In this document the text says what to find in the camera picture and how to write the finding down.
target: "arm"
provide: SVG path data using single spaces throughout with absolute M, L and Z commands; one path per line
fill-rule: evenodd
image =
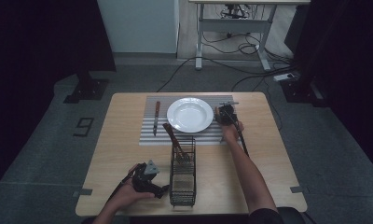
M 94 219 L 93 224 L 111 223 L 118 210 L 125 209 L 132 203 L 146 198 L 155 198 L 155 194 L 150 192 L 136 192 L 133 188 L 131 179 L 128 179 L 117 191 L 114 197 L 104 205 L 100 214 Z
M 276 205 L 262 174 L 237 142 L 239 134 L 234 125 L 222 126 L 222 132 L 224 140 L 230 148 L 249 213 L 251 214 L 259 208 L 269 208 L 277 212 Z

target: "white plate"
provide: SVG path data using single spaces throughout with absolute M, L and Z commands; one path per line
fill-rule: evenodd
M 201 99 L 183 98 L 172 103 L 167 110 L 167 120 L 178 131 L 197 133 L 213 121 L 212 108 Z

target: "desk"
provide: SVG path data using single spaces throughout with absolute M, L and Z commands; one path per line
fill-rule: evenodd
M 200 5 L 198 16 L 198 44 L 196 48 L 196 69 L 201 70 L 202 44 L 201 37 L 204 31 L 210 32 L 245 32 L 261 33 L 262 39 L 256 45 L 256 52 L 263 68 L 268 71 L 270 66 L 265 53 L 265 45 L 268 40 L 271 24 L 277 5 L 307 5 L 311 0 L 189 0 L 190 3 Z M 235 19 L 207 19 L 204 18 L 205 4 L 253 4 L 253 5 L 273 5 L 269 18 L 262 20 L 235 20 Z
M 245 130 L 243 136 L 250 157 L 264 176 L 277 206 L 295 207 L 303 212 L 307 205 L 303 194 L 292 193 L 297 177 L 283 145 L 268 102 L 260 92 L 160 92 L 116 93 L 105 117 L 83 189 L 91 195 L 80 195 L 76 206 L 79 216 L 95 216 L 103 208 L 119 181 L 135 164 L 153 160 L 160 173 L 153 183 L 170 182 L 170 146 L 139 146 L 140 131 L 147 96 L 231 95 Z M 228 146 L 196 148 L 197 196 L 193 207 L 170 205 L 165 194 L 133 204 L 122 212 L 128 216 L 209 215 L 248 213 L 242 189 L 233 166 Z

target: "metal basket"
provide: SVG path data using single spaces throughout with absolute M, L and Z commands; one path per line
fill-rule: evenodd
M 193 206 L 196 199 L 196 142 L 193 136 L 177 137 L 188 162 L 179 162 L 177 151 L 172 147 L 172 170 L 170 173 L 170 204 Z

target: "white wall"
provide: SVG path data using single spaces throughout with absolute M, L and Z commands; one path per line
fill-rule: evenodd
M 98 0 L 113 52 L 175 53 L 178 0 Z

